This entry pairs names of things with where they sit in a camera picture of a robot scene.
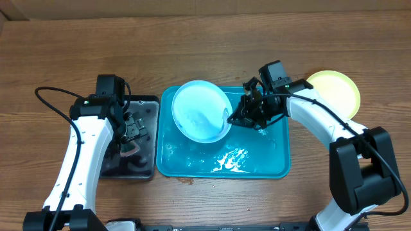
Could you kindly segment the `pink green sponge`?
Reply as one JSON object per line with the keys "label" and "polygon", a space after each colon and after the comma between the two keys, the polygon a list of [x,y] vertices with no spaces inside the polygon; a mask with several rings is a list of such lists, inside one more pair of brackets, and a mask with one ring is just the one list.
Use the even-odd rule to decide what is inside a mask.
{"label": "pink green sponge", "polygon": [[128,157],[139,152],[139,150],[140,146],[136,143],[136,141],[130,141],[121,145],[119,154],[121,157]]}

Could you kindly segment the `light blue plate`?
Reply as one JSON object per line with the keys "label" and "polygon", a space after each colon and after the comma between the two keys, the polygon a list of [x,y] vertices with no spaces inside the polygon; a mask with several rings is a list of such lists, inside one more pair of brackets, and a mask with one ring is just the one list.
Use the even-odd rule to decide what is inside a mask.
{"label": "light blue plate", "polygon": [[171,113],[177,128],[187,138],[209,144],[228,134],[231,129],[228,117],[233,109],[221,88],[209,81],[194,80],[176,91]]}

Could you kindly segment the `yellow plate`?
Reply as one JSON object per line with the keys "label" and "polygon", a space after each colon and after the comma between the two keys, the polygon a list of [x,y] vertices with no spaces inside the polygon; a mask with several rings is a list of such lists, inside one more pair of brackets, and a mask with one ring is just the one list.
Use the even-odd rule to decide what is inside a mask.
{"label": "yellow plate", "polygon": [[360,108],[360,92],[348,76],[337,71],[319,71],[307,81],[343,116],[352,119]]}

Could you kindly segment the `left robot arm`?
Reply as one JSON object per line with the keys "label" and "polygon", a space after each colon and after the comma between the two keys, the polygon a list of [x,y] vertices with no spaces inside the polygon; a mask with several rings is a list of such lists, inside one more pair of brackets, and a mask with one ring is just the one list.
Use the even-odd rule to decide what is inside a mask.
{"label": "left robot arm", "polygon": [[114,74],[97,77],[96,92],[78,96],[69,114],[71,132],[55,185],[39,212],[27,212],[24,231],[141,229],[138,219],[117,219],[103,224],[96,215],[96,189],[107,148],[147,134],[140,119],[128,111],[129,84]]}

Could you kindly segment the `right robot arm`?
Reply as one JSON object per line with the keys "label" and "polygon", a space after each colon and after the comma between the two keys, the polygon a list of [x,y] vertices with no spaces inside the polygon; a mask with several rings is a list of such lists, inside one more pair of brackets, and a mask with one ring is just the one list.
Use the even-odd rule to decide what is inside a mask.
{"label": "right robot arm", "polygon": [[280,223],[280,230],[368,230],[361,219],[407,211],[410,199],[385,129],[368,129],[342,116],[312,84],[287,76],[279,60],[258,72],[243,84],[245,93],[228,123],[257,130],[289,117],[329,151],[329,205],[308,222]]}

